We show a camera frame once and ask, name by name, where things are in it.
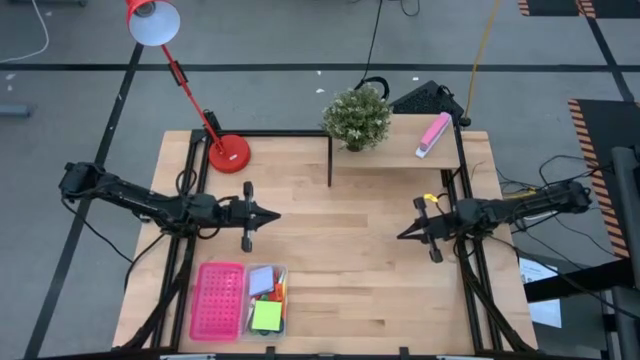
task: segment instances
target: green plant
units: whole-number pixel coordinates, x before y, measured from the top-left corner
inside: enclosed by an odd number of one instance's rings
[[[324,109],[322,129],[344,141],[349,150],[360,151],[386,139],[390,115],[391,107],[380,99],[378,91],[365,85],[336,96]]]

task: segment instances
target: pink basket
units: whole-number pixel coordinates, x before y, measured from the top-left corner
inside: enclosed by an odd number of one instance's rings
[[[198,271],[189,336],[196,341],[237,340],[244,294],[244,266],[204,263]]]

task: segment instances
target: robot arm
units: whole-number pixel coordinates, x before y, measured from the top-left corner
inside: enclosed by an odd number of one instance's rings
[[[151,218],[169,235],[188,237],[199,228],[243,228],[242,250],[251,252],[251,232],[280,218],[253,201],[253,185],[244,183],[238,196],[216,199],[208,194],[165,196],[131,184],[93,163],[68,163],[58,186],[63,199],[102,199]]]
[[[590,189],[576,181],[550,185],[535,193],[508,200],[463,199],[454,211],[428,218],[424,198],[413,200],[419,217],[398,239],[419,240],[430,245],[431,260],[442,261],[442,254],[435,239],[445,241],[458,236],[480,237],[490,235],[500,224],[513,224],[524,217],[550,211],[560,213],[583,213],[589,209]]]

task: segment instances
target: plant pot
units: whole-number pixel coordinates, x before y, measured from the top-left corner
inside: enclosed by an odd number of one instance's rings
[[[349,150],[351,152],[360,152],[360,151],[362,151],[362,149],[363,149],[362,146],[347,144],[347,150]]]

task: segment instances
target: white cable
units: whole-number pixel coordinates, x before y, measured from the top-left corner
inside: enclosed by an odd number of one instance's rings
[[[546,214],[541,214],[541,215],[538,215],[538,216],[533,216],[533,217],[525,216],[524,219],[527,220],[527,221],[533,221],[533,220],[542,219],[543,217],[553,216],[553,215],[555,215],[557,213],[558,213],[557,211],[550,211],[550,212],[548,212]]]
[[[32,54],[29,54],[29,55],[0,60],[0,64],[11,62],[11,61],[24,60],[26,58],[30,58],[32,56],[36,56],[38,54],[42,54],[49,47],[49,32],[47,31],[47,25],[45,25],[44,20],[42,19],[42,15],[40,15],[40,10],[38,9],[38,5],[36,5],[36,0],[31,0],[31,2],[33,3],[33,8],[36,9],[36,15],[38,15],[38,19],[40,20],[40,24],[42,24],[42,30],[44,30],[44,37],[46,38],[44,46],[42,47],[42,49],[40,49],[40,50],[38,50],[38,51],[36,51],[36,52],[34,52]]]

